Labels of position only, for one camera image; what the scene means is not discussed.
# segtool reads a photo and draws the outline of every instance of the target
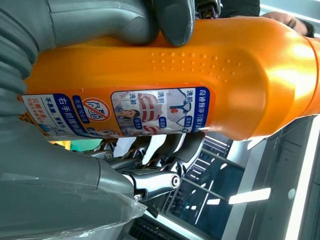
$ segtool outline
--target chrome mechanical part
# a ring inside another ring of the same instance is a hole
[[[108,161],[113,158],[117,142],[117,138],[103,139],[99,146],[94,150],[84,151],[83,154]]]
[[[122,159],[141,159],[146,155],[147,149],[150,145],[151,136],[140,136],[137,137],[130,147],[129,151],[124,156]]]
[[[158,147],[151,157],[150,161],[146,164],[143,168],[151,167],[163,167],[167,164],[167,160],[177,148],[180,149],[183,142],[186,134],[170,134],[167,135],[165,142]]]
[[[166,170],[177,173],[180,178],[183,178],[198,159],[205,136],[205,132],[186,134],[182,147],[168,160],[171,163]]]
[[[221,7],[221,0],[196,0],[195,16],[198,19],[217,19]]]
[[[143,193],[140,200],[143,202],[174,191],[180,184],[180,178],[172,171],[137,169],[122,171],[122,173],[126,178],[132,179],[134,196]]]

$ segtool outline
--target plastic bottle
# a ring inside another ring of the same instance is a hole
[[[320,113],[319,57],[316,39],[262,17],[198,20],[180,48],[100,38],[41,55],[21,119],[54,140],[268,136]]]

